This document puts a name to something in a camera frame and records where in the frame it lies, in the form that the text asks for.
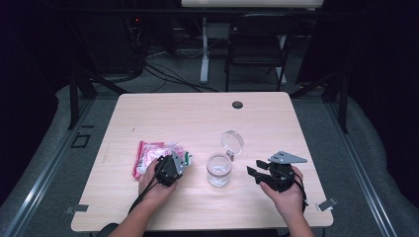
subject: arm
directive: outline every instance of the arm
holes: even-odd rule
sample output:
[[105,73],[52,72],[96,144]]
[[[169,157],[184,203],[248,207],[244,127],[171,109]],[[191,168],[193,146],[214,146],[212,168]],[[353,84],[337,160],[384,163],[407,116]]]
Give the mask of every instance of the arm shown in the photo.
[[[301,178],[302,173],[296,167],[293,167]],[[293,237],[314,237],[310,226],[302,214],[302,193],[296,184],[293,184],[289,190],[278,193],[271,189],[267,184],[261,182],[261,189],[274,202],[280,215],[289,228]]]
[[[158,162],[156,160],[151,162],[151,164],[147,167],[145,174],[139,178],[139,194],[143,192],[154,176],[154,169],[157,163]],[[176,190],[176,185],[177,183],[173,184],[169,188],[164,188],[162,185],[157,184],[145,195],[144,199],[132,210],[132,212],[110,236],[142,236],[151,216]]]

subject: clear plastic jar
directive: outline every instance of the clear plastic jar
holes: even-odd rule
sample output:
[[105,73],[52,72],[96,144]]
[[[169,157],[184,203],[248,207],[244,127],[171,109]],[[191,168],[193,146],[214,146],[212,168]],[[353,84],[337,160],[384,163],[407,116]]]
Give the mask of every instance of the clear plastic jar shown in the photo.
[[213,154],[207,162],[209,183],[215,187],[223,187],[230,181],[231,160],[225,154]]

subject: forearm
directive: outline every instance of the forearm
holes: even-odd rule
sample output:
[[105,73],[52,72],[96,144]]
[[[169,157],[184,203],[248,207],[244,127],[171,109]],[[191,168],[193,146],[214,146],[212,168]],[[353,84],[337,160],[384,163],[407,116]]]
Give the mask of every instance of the forearm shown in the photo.
[[302,214],[285,219],[291,237],[314,237],[310,226]]
[[110,236],[142,236],[156,209],[157,206],[154,204],[145,201],[140,202]]

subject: gray carpet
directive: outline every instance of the gray carpet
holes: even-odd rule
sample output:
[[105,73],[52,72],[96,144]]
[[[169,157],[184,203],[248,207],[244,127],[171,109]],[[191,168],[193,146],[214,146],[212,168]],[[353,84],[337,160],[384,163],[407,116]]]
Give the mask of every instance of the gray carpet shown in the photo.
[[[289,67],[286,70],[288,84],[283,87],[283,91],[291,93],[299,88],[294,84],[294,81],[306,44],[307,41],[301,39],[293,45]],[[188,53],[197,55],[194,50],[189,50]],[[224,54],[222,46],[216,47],[216,45],[210,54],[209,82],[206,86],[217,91],[224,90]],[[190,57],[190,55],[186,56],[179,52],[177,58],[174,58],[166,53],[161,53],[149,57],[147,62],[167,74],[173,75],[170,70],[164,67],[170,68],[190,83],[200,85],[200,55]],[[245,69],[247,68],[234,68],[232,70],[231,91],[276,90],[275,73],[266,74],[267,69]],[[164,82],[147,71],[144,71],[134,80],[125,81],[118,85],[134,93],[197,92],[191,86]],[[60,163],[54,179],[38,208],[24,229],[23,236],[89,236],[89,233],[75,233],[71,230],[72,215],[64,213],[64,210],[67,206],[78,203],[81,197],[116,104],[117,95],[114,92],[101,85],[95,86],[99,96],[92,104],[81,98],[81,101],[84,101],[85,105],[91,105],[91,108],[89,107],[87,116],[80,121],[75,130],[75,133],[79,132],[80,135],[89,134],[89,141],[84,148],[71,148],[74,137],[67,144],[63,151],[64,159]],[[326,196],[328,198],[335,197],[339,201],[332,211],[334,223],[326,229],[326,236],[381,236],[375,217],[358,180],[354,176],[349,153],[336,126],[333,125],[333,119],[335,118],[328,114],[326,106],[318,97],[321,91],[321,88],[315,89],[308,94],[308,97],[293,100],[293,105]],[[57,97],[60,104],[50,130],[20,183],[1,206],[2,235],[6,233],[43,168],[56,154],[60,142],[68,135],[66,130],[70,118],[68,88],[58,92]],[[385,153],[379,137],[362,110],[352,100],[350,100],[348,108],[348,128],[351,140],[398,236],[417,236],[419,233],[419,227],[417,226],[419,211],[398,192],[394,181],[386,172]],[[73,145],[79,145],[79,143],[82,144],[83,140],[77,140]],[[322,234],[320,229],[314,229],[314,232],[316,236]],[[272,233],[239,231],[211,233],[211,235],[268,236]],[[204,236],[204,233],[191,232],[189,235]]]

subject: table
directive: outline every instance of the table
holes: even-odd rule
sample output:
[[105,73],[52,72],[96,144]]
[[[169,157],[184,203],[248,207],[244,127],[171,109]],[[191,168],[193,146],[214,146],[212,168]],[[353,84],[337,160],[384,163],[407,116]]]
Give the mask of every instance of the table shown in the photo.
[[[235,101],[243,103],[243,108],[232,107]],[[244,148],[234,159],[230,182],[215,188],[207,181],[206,163],[213,153],[225,152],[220,137],[228,130],[243,137]],[[285,227],[273,202],[246,170],[279,150],[307,159],[307,163],[295,165],[304,174],[309,202],[304,215],[309,225],[324,227],[333,222],[330,210],[315,207],[326,197],[288,94],[124,94],[79,202],[89,207],[74,214],[74,231],[98,231],[126,217],[137,197],[131,170],[140,140],[175,141],[194,156],[177,191],[155,213],[147,230]]]
[[[182,0],[182,7],[189,8],[321,8],[322,5],[323,0]],[[203,84],[209,80],[209,67],[208,23],[207,18],[203,17],[203,64],[200,79]],[[282,68],[276,70],[277,75],[280,75]]]

